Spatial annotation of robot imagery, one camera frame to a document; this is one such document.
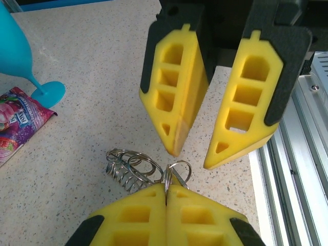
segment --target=glass stem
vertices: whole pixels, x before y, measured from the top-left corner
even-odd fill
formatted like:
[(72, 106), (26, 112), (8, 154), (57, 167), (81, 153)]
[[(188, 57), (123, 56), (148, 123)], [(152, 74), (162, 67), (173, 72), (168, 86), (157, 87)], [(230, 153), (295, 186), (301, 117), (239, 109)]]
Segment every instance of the glass stem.
[(42, 88), (42, 86), (40, 85), (40, 83), (35, 79), (35, 77), (33, 76), (33, 74), (31, 74), (30, 77), (27, 78), (29, 81), (32, 82), (32, 84), (35, 85), (35, 87), (37, 87), (42, 94), (46, 94), (46, 91)]

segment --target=metal frame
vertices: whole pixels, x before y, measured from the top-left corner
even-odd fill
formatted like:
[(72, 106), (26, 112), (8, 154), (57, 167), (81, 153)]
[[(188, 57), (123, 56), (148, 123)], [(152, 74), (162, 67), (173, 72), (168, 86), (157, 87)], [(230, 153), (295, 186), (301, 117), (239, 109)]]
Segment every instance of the metal frame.
[(328, 53), (316, 53), (312, 73), (299, 77), (277, 132), (250, 153), (260, 233), (267, 246), (328, 245), (326, 65)]

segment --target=glass base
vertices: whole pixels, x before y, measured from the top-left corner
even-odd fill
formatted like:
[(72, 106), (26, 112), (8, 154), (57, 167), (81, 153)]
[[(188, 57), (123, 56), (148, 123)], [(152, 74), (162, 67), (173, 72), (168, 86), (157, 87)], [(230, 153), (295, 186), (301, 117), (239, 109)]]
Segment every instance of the glass base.
[(36, 89), (31, 97), (37, 100), (43, 107), (51, 108), (55, 106), (65, 95), (65, 86), (58, 81), (51, 81), (42, 85), (42, 89), (45, 93), (42, 93), (39, 89)]

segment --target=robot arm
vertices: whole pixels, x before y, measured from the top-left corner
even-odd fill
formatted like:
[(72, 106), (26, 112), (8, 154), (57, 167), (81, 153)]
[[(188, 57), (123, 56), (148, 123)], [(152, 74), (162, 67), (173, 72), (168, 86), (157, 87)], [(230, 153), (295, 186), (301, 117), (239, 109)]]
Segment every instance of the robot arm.
[(204, 167), (263, 146), (298, 76), (309, 72), (309, 51), (328, 49), (328, 2), (160, 3), (149, 28), (139, 95), (166, 150), (180, 154), (218, 65), (232, 71)]

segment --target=drink pouch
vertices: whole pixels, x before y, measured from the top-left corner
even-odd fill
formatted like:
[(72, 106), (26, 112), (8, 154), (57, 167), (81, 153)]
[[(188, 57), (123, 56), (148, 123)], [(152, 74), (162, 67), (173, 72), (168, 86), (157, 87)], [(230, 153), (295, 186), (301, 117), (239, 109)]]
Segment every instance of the drink pouch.
[(52, 115), (57, 114), (41, 106), (18, 87), (0, 96), (0, 167)]

